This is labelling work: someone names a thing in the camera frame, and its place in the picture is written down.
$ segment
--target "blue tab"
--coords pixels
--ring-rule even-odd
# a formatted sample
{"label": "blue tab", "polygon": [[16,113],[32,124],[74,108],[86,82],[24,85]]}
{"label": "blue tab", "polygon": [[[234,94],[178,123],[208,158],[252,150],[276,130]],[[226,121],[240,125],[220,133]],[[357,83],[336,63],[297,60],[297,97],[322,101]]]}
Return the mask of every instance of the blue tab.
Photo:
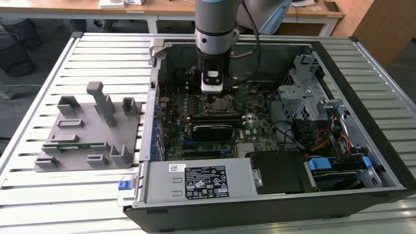
{"label": "blue tab", "polygon": [[325,157],[314,157],[308,161],[308,166],[310,171],[313,170],[326,170],[330,169],[329,159]]}
{"label": "blue tab", "polygon": [[312,161],[308,161],[308,166],[310,171],[316,170],[316,166]]}
{"label": "blue tab", "polygon": [[362,161],[364,161],[365,167],[369,167],[370,161],[369,161],[369,158],[366,156],[362,157]]}
{"label": "blue tab", "polygon": [[132,188],[130,180],[118,181],[118,190],[130,190],[130,188]]}

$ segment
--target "gray floor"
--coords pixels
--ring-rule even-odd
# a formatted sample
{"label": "gray floor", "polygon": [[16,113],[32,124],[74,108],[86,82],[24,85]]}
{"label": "gray floor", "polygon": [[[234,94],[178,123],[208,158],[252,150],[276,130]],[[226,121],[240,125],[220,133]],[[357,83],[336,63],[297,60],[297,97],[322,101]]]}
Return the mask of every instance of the gray floor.
{"label": "gray floor", "polygon": [[[57,28],[58,21],[53,19],[34,19],[36,30],[42,40],[41,46],[28,50],[29,56],[36,64],[36,70],[26,76],[10,78],[0,70],[0,79],[6,85],[42,84],[49,71],[54,65],[61,50],[70,36],[69,21],[64,20],[64,27]],[[146,33],[144,21],[129,22],[121,20],[114,25],[116,32]],[[157,22],[160,33],[192,33],[189,22],[160,21]],[[100,32],[100,28],[88,20],[88,32]],[[410,42],[394,62],[388,67],[388,73],[416,101],[416,42]],[[40,87],[14,86],[10,87],[14,93],[13,100],[0,99],[0,137],[12,137],[20,121],[33,102]],[[0,152],[4,151],[6,142],[0,140]]]}

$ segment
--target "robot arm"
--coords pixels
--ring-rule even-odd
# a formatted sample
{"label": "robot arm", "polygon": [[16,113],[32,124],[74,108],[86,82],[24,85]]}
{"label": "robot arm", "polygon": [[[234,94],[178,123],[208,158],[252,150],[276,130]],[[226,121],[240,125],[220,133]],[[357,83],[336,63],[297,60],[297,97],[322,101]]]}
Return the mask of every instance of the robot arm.
{"label": "robot arm", "polygon": [[242,0],[196,0],[194,28],[201,90],[220,94],[228,75],[234,20]]}
{"label": "robot arm", "polygon": [[[241,14],[245,14],[245,19],[248,18],[246,12],[238,12],[242,2],[244,0],[196,0],[194,2],[197,71],[201,78],[201,91],[205,94],[220,94],[224,89],[224,79],[229,76],[230,50],[237,37],[234,33],[237,14],[238,19],[244,20]],[[274,26],[278,26],[282,21],[289,3],[290,0],[245,0],[248,8],[254,10],[256,24],[269,22],[272,19]],[[264,11],[269,12],[269,8],[273,14],[262,21]]]}

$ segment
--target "white label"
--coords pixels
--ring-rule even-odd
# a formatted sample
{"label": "white label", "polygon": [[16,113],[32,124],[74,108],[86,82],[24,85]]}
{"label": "white label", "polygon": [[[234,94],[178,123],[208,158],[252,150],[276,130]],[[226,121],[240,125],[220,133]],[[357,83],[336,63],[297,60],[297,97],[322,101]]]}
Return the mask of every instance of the white label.
{"label": "white label", "polygon": [[208,76],[209,77],[217,77],[218,76],[218,72],[217,71],[208,71]]}
{"label": "white label", "polygon": [[126,13],[132,13],[132,14],[142,14],[144,11],[125,11]]}
{"label": "white label", "polygon": [[217,189],[216,192],[217,192],[217,193],[226,193],[226,192],[228,192],[228,189]]}
{"label": "white label", "polygon": [[78,150],[78,146],[62,146],[57,147],[60,150]]}
{"label": "white label", "polygon": [[169,164],[169,172],[184,172],[186,164]]}

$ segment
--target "slotted aluminum table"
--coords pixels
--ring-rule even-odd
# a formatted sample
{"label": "slotted aluminum table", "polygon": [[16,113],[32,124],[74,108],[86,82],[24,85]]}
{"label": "slotted aluminum table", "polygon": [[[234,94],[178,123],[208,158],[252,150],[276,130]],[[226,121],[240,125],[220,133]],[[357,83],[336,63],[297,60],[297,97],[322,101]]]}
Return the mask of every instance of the slotted aluminum table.
{"label": "slotted aluminum table", "polygon": [[[93,34],[70,38],[50,75],[0,158],[0,232],[138,234],[140,227],[117,206],[117,182],[130,169],[36,173],[33,162],[48,137],[60,95],[93,102],[88,82],[100,81],[113,101],[142,103],[136,148],[140,151],[152,67],[150,39],[192,39],[193,35]],[[318,40],[361,98],[380,128],[416,175],[416,106],[358,42],[342,38],[262,37]],[[337,97],[336,89],[326,79]],[[414,233],[416,196],[376,205],[336,219],[188,231],[188,233]]]}

